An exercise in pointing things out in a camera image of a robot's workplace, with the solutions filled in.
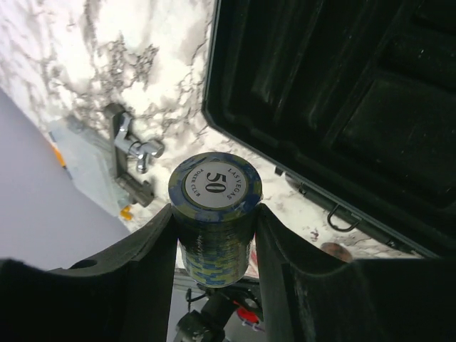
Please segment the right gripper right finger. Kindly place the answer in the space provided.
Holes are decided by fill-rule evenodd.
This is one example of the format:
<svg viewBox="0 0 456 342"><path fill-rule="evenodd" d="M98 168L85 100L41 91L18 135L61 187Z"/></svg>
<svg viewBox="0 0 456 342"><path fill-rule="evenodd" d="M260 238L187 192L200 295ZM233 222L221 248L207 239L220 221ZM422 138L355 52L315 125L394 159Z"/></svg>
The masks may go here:
<svg viewBox="0 0 456 342"><path fill-rule="evenodd" d="M256 253L269 341L453 341L453 259L345 263L256 209Z"/></svg>

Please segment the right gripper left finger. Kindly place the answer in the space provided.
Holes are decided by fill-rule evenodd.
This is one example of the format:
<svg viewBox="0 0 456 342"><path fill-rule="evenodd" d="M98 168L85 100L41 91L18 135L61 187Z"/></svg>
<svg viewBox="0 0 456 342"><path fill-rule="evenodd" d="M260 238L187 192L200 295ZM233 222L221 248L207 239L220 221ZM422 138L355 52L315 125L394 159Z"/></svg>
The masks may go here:
<svg viewBox="0 0 456 342"><path fill-rule="evenodd" d="M3 341L165 341L177 235L170 206L68 269L1 261Z"/></svg>

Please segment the blue poker chip stack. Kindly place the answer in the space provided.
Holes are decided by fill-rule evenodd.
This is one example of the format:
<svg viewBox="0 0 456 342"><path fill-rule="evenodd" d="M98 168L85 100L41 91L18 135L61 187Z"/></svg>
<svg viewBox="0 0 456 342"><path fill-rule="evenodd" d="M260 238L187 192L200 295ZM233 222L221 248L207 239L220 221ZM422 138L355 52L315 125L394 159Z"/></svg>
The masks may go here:
<svg viewBox="0 0 456 342"><path fill-rule="evenodd" d="M256 169L237 155L204 152L175 168L168 194L187 273L209 288L239 281L249 266L262 197Z"/></svg>

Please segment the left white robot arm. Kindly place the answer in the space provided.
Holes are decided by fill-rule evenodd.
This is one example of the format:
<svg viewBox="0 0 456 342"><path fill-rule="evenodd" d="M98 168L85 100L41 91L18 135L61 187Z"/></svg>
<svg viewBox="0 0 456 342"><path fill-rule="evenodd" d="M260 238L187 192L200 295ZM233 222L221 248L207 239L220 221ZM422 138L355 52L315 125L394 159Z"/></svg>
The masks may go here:
<svg viewBox="0 0 456 342"><path fill-rule="evenodd" d="M185 292L187 313L175 326L175 341L231 341L226 326L235 317L240 326L266 333L259 283L241 281L220 289L201 284Z"/></svg>

